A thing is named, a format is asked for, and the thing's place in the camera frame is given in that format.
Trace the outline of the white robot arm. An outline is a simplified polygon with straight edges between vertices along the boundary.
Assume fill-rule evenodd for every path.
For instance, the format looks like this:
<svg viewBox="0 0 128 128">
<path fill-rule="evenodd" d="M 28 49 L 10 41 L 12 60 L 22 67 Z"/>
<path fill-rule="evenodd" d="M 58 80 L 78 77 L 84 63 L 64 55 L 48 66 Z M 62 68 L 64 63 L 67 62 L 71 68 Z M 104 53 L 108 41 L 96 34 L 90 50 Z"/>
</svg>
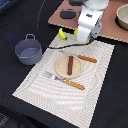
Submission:
<svg viewBox="0 0 128 128">
<path fill-rule="evenodd" d="M 109 0 L 83 0 L 81 14 L 78 18 L 78 41 L 87 41 L 96 23 L 103 17 L 108 3 Z"/>
</svg>

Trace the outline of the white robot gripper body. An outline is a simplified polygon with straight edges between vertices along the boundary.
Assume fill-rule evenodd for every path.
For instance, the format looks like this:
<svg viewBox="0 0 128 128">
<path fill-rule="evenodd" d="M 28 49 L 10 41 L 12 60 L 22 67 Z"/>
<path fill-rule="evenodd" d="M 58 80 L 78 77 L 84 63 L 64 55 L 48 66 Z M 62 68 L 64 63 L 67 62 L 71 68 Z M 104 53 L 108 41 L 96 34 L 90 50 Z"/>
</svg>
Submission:
<svg viewBox="0 0 128 128">
<path fill-rule="evenodd" d="M 99 34 L 102 23 L 100 19 L 103 16 L 102 11 L 91 10 L 83 7 L 78 18 L 77 40 L 79 42 L 92 42 Z"/>
</svg>

